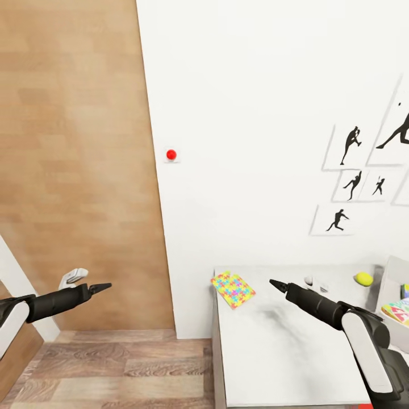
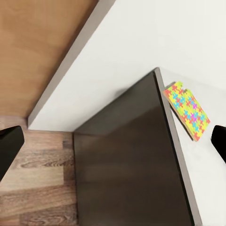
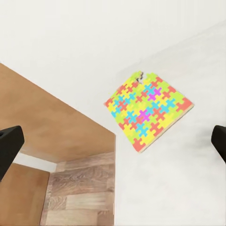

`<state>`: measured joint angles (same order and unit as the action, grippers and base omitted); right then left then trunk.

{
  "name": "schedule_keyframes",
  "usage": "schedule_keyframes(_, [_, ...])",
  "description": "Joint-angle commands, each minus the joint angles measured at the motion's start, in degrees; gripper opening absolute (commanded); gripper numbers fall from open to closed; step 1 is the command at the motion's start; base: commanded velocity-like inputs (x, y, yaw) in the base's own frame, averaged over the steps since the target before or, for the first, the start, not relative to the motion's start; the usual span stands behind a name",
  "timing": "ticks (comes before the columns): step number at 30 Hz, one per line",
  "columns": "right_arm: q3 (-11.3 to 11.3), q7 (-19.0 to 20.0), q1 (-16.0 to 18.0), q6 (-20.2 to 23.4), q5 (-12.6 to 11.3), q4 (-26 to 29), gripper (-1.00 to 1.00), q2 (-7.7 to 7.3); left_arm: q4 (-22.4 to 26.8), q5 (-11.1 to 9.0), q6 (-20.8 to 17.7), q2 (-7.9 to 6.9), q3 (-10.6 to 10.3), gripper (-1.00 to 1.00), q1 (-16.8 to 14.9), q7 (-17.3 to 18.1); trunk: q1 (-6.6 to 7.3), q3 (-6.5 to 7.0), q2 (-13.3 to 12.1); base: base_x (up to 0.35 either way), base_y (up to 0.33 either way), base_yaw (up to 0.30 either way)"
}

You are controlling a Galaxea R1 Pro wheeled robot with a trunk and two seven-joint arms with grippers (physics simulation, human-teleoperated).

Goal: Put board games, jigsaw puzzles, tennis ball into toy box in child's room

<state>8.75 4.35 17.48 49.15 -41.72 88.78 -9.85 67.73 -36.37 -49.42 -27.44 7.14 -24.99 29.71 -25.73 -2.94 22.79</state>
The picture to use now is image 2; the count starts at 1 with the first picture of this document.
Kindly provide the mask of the jigsaw puzzle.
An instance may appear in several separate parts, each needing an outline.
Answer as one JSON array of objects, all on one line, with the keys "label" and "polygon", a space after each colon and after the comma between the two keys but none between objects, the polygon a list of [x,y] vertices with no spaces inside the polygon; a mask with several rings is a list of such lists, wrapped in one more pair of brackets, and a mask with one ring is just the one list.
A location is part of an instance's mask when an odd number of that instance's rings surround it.
[{"label": "jigsaw puzzle", "polygon": [[198,142],[210,120],[193,96],[191,90],[186,89],[186,92],[183,92],[182,86],[183,82],[179,81],[166,89],[163,94],[168,99],[181,122],[185,125],[189,134],[195,142]]}]

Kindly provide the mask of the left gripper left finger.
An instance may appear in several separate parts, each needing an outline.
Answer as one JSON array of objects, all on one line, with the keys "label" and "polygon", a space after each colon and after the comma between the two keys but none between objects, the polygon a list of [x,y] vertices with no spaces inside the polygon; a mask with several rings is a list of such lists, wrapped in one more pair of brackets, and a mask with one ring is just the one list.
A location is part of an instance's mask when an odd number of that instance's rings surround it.
[{"label": "left gripper left finger", "polygon": [[0,130],[0,182],[24,144],[20,125]]}]

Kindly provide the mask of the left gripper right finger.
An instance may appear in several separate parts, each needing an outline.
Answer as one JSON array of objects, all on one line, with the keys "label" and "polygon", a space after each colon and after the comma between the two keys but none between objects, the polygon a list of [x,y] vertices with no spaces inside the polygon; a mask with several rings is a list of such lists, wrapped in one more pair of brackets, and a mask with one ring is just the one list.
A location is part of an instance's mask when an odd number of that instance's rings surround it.
[{"label": "left gripper right finger", "polygon": [[226,127],[216,125],[212,132],[211,142],[226,163]]}]

